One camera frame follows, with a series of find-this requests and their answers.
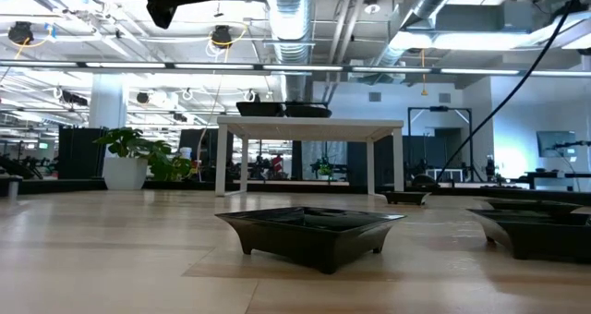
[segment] white table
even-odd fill
[[[393,135],[394,190],[404,191],[403,126],[399,120],[355,120],[327,118],[280,118],[258,116],[219,116],[215,195],[244,193],[248,186],[248,140],[285,139],[300,141],[366,142],[368,145],[368,194],[375,195],[374,142]],[[225,193],[225,155],[228,130],[242,139],[240,190]]]

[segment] table leg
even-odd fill
[[[242,138],[242,165],[240,167],[240,191],[246,192],[248,188],[248,137]]]
[[[215,196],[225,195],[225,154],[228,143],[228,126],[220,125],[218,129],[218,156],[215,163]]]
[[[403,130],[396,128],[392,132],[394,144],[394,191],[404,191],[404,153]]]
[[[368,194],[376,195],[376,174],[374,170],[373,141],[368,141]]]

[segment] black power cord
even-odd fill
[[[536,61],[534,61],[534,64],[529,68],[529,70],[527,70],[527,72],[525,73],[524,77],[519,81],[519,83],[517,83],[517,85],[515,86],[515,88],[513,89],[513,91],[511,91],[511,93],[509,93],[507,95],[507,97],[505,97],[505,99],[492,111],[492,113],[490,113],[490,115],[488,115],[482,121],[482,123],[480,123],[480,125],[478,125],[476,127],[476,129],[474,129],[474,131],[472,133],[470,133],[470,136],[468,136],[468,138],[460,145],[460,148],[458,148],[453,153],[452,157],[450,157],[450,159],[448,159],[448,161],[445,163],[445,165],[441,169],[440,175],[435,180],[436,184],[438,184],[441,181],[441,177],[445,173],[445,170],[450,166],[450,163],[460,153],[460,151],[462,151],[462,149],[465,147],[465,145],[468,144],[468,142],[470,142],[470,139],[472,139],[474,137],[474,135],[480,129],[482,129],[482,127],[488,121],[490,121],[490,119],[492,119],[492,117],[495,116],[495,114],[498,113],[503,106],[505,106],[505,104],[514,96],[514,94],[521,89],[521,87],[525,84],[525,82],[527,81],[527,79],[532,75],[532,73],[534,72],[534,70],[536,70],[537,65],[539,65],[540,61],[542,61],[542,58],[544,57],[544,55],[546,55],[546,52],[549,50],[550,46],[552,46],[552,44],[554,43],[554,40],[556,40],[556,37],[558,37],[558,35],[561,33],[562,26],[564,25],[564,22],[566,22],[566,19],[568,18],[569,14],[571,13],[571,10],[573,10],[574,4],[576,2],[577,2],[576,0],[571,0],[568,3],[568,7],[566,8],[566,11],[565,11],[564,15],[562,16],[561,21],[558,23],[558,26],[556,27],[556,29],[552,33],[552,36],[550,36],[550,38],[548,39],[548,42],[546,43],[546,46],[544,46],[544,49],[542,50],[542,52],[540,52],[540,54],[537,57]]]

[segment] green leaves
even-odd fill
[[[174,157],[168,158],[173,147],[163,140],[155,142],[142,137],[143,131],[129,127],[111,129],[107,134],[94,141],[97,144],[108,144],[109,152],[121,158],[143,158],[148,160],[155,180],[176,181],[189,175],[191,161]]]

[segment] silver ductwork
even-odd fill
[[[402,27],[417,23],[423,19],[429,19],[437,15],[449,0],[413,0],[404,19],[396,27],[396,32]],[[394,66],[403,56],[405,49],[396,49],[389,44],[381,52],[374,62],[374,66]]]
[[[278,41],[307,41],[312,32],[312,0],[267,0],[269,4],[269,23],[272,37]],[[308,64],[310,46],[304,44],[278,43],[273,46],[280,64]],[[285,76],[287,101],[311,102],[308,77]]]

